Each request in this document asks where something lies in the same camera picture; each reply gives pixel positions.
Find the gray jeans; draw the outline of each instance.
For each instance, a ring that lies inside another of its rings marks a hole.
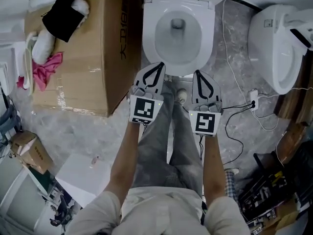
[[[165,82],[164,103],[155,119],[147,126],[138,144],[138,160],[132,188],[159,186],[194,190],[202,197],[203,166],[189,118],[174,103],[176,90]],[[166,162],[168,134],[173,119],[174,143],[169,164]]]

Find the toilet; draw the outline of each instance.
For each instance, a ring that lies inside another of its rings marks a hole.
[[[201,69],[213,47],[215,5],[222,0],[145,0],[142,45],[151,63],[166,74],[185,76]]]
[[[279,94],[289,92],[298,77],[302,57],[313,50],[313,9],[272,5],[256,14],[248,34],[252,66]]]

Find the power adapter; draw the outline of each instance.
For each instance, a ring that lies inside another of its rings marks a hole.
[[[254,102],[254,107],[251,108],[252,111],[255,111],[259,108],[259,97],[258,97],[258,90],[254,89],[252,91],[249,91],[249,97],[250,97],[250,102]]]

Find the pink cloth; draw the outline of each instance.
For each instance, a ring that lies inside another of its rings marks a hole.
[[[63,52],[58,52],[52,57],[49,57],[45,64],[39,65],[33,61],[34,80],[43,92],[49,82],[50,76],[55,73],[55,70],[62,63]]]

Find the white cloth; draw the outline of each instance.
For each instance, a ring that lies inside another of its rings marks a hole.
[[[249,235],[237,203],[229,197],[213,201],[200,224],[201,198],[183,188],[140,187],[129,191],[120,221],[116,195],[105,191],[80,210],[66,235]]]

